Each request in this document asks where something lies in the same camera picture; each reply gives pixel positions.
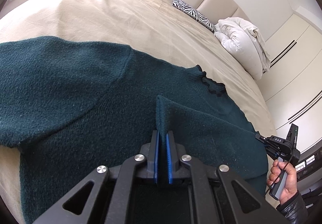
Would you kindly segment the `black jacket right forearm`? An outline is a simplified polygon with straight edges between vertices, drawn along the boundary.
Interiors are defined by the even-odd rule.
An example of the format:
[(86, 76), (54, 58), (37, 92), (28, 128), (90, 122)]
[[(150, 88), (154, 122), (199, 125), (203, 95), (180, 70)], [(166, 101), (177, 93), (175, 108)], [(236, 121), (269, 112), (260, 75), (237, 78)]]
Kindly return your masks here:
[(297, 191), (284, 204), (279, 204), (276, 210), (280, 212), (290, 224), (303, 224), (308, 219), (308, 211), (301, 194)]

